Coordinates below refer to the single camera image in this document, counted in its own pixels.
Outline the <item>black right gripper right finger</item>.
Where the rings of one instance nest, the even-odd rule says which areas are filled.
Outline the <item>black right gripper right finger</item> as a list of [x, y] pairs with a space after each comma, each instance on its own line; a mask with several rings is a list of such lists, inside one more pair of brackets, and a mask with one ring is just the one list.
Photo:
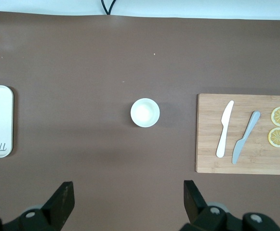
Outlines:
[[196, 184], [184, 181], [184, 207], [189, 219], [182, 231], [224, 231], [226, 212], [217, 206], [208, 206]]

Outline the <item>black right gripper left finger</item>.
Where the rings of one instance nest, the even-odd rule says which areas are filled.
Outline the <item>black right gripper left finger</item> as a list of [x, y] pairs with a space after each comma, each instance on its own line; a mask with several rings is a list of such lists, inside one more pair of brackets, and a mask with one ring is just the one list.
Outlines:
[[21, 231], [60, 231], [75, 206], [73, 182], [66, 181], [41, 207], [24, 212], [19, 220]]

